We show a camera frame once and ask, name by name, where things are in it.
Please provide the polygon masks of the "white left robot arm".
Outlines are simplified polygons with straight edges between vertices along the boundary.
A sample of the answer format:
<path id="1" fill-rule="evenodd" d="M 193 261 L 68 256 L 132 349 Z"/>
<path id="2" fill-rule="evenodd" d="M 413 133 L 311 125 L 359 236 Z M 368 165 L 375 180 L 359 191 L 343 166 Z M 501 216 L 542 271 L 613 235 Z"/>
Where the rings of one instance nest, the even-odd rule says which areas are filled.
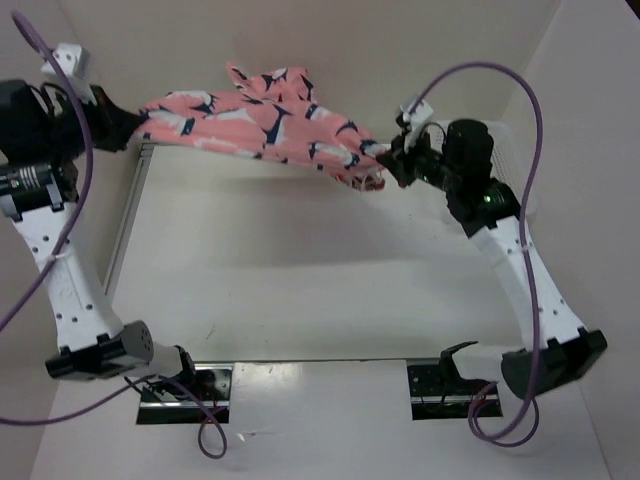
<path id="1" fill-rule="evenodd" d="M 102 88 L 90 89 L 89 101 L 60 96 L 55 114 L 25 81 L 1 83 L 1 211 L 30 249 L 52 307 L 58 351 L 45 367 L 58 380 L 164 377 L 165 389 L 185 400 L 200 385 L 189 354 L 155 342 L 141 320 L 124 323 L 89 259 L 74 162 L 95 147 L 124 149 L 141 123 Z"/>

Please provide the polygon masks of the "pink shark print shorts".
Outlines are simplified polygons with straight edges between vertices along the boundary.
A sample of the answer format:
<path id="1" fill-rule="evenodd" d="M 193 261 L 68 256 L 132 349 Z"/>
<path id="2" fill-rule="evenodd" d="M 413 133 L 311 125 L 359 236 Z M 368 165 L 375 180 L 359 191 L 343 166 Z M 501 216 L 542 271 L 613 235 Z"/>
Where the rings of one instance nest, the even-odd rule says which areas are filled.
<path id="1" fill-rule="evenodd" d="M 136 135 L 166 145 L 306 167 L 355 190 L 384 188 L 383 144 L 322 106 L 306 69 L 248 76 L 229 64 L 232 91 L 172 91 L 140 111 Z"/>

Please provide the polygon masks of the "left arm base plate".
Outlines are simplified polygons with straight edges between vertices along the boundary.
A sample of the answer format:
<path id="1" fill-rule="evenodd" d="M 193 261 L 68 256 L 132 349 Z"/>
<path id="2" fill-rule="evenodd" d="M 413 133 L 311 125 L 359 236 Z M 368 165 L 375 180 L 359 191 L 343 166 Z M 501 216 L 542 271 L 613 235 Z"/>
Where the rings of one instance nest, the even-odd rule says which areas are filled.
<path id="1" fill-rule="evenodd" d="M 195 381 L 187 386 L 220 424 L 229 421 L 233 369 L 230 363 L 196 363 Z M 140 392 L 137 425 L 195 425 L 207 419 L 193 400 L 167 382 L 144 384 Z"/>

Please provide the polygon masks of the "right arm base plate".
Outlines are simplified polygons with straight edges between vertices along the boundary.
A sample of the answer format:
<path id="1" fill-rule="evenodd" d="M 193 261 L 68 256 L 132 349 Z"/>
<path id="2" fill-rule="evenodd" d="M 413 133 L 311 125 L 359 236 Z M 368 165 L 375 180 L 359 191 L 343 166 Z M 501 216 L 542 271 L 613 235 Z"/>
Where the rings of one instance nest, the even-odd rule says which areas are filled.
<path id="1" fill-rule="evenodd" d="M 474 396 L 488 385 L 480 379 L 446 380 L 437 359 L 408 362 L 406 369 L 414 421 L 466 419 Z"/>

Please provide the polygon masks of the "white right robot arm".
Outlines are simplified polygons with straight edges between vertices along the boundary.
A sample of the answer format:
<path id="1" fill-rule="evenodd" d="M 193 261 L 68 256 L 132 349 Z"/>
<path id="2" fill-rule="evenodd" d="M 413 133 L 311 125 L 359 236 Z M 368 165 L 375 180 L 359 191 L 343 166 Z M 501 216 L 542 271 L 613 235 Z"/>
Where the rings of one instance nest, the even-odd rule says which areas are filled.
<path id="1" fill-rule="evenodd" d="M 466 237 L 494 269 L 519 322 L 523 348 L 501 359 L 502 379 L 520 399 L 581 379 L 608 347 L 559 292 L 530 237 L 521 203 L 492 173 L 494 139 L 486 124 L 449 124 L 440 149 L 427 132 L 403 130 L 378 162 L 400 187 L 423 181 L 444 192 Z"/>

